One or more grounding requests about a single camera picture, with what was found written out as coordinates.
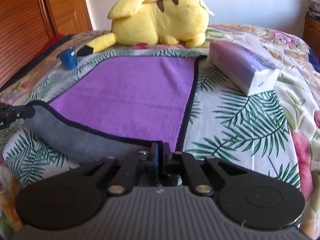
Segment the dark blue fabric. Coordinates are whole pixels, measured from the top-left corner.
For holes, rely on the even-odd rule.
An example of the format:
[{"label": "dark blue fabric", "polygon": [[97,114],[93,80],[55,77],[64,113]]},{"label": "dark blue fabric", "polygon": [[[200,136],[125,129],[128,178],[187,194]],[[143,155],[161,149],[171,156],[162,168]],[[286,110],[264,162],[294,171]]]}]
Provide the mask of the dark blue fabric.
[{"label": "dark blue fabric", "polygon": [[72,36],[74,34],[67,35],[63,37],[62,39],[58,40],[54,44],[52,44],[49,48],[47,48],[45,51],[40,53],[38,56],[34,57],[31,61],[29,61],[27,64],[25,64],[17,73],[15,73],[2,87],[0,87],[0,92],[5,90],[6,88],[13,85],[15,82],[17,82],[19,79],[24,77],[26,74],[28,74],[35,66],[37,66],[41,61],[43,61],[46,57],[48,57],[51,52],[53,52],[56,48],[61,46],[67,41],[70,41]]},{"label": "dark blue fabric", "polygon": [[313,49],[310,48],[310,54],[309,54],[309,62],[313,65],[315,71],[320,72],[320,63],[317,55],[313,51]]}]

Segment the door frame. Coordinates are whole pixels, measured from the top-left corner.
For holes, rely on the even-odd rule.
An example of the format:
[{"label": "door frame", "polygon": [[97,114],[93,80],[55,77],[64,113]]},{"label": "door frame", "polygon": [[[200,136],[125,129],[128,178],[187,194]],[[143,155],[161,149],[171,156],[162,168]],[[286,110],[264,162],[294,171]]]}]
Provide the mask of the door frame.
[{"label": "door frame", "polygon": [[[39,0],[39,4],[40,4],[40,8],[41,8],[41,12],[42,12],[42,16],[44,19],[47,32],[49,36],[53,37],[54,35],[57,35],[59,32],[58,32],[57,25],[55,24],[55,21],[54,21],[50,2],[49,0]],[[91,24],[91,20],[90,20],[88,8],[87,8],[87,3],[85,0],[81,0],[81,4],[84,9],[84,16],[85,16],[85,20],[89,28],[89,31],[92,31],[93,29],[92,29],[92,24]]]}]

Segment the pikachu plush toy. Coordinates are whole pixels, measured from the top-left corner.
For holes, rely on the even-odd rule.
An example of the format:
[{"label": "pikachu plush toy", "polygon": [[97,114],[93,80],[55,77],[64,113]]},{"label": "pikachu plush toy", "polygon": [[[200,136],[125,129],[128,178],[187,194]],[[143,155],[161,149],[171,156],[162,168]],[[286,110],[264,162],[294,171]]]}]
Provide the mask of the pikachu plush toy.
[{"label": "pikachu plush toy", "polygon": [[202,0],[119,0],[108,14],[111,33],[82,47],[77,56],[100,52],[115,43],[134,46],[162,43],[198,47],[205,41],[205,30],[213,13]]}]

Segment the plush toy foot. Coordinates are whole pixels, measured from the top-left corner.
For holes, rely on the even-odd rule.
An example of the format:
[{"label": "plush toy foot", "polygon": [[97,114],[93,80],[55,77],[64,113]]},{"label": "plush toy foot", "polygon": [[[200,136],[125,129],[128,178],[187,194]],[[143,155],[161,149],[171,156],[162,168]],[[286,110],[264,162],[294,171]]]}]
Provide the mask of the plush toy foot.
[{"label": "plush toy foot", "polygon": [[205,42],[205,34],[200,33],[196,37],[194,37],[191,40],[186,41],[186,47],[193,48],[193,47],[199,47]]},{"label": "plush toy foot", "polygon": [[114,33],[101,35],[79,49],[77,56],[87,56],[92,53],[103,51],[104,49],[116,44],[116,42],[117,40]]},{"label": "plush toy foot", "polygon": [[161,44],[169,44],[169,45],[177,45],[180,41],[178,41],[176,38],[172,36],[164,36],[160,37],[159,41]]}]

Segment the black tail tip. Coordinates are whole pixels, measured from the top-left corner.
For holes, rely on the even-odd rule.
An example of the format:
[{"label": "black tail tip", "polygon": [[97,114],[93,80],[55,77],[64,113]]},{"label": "black tail tip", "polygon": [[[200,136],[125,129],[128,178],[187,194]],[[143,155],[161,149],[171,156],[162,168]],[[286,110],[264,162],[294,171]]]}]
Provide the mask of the black tail tip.
[{"label": "black tail tip", "polygon": [[93,53],[93,48],[85,45],[81,49],[79,49],[79,51],[77,52],[77,56],[83,57],[83,56],[90,55],[92,53]]}]

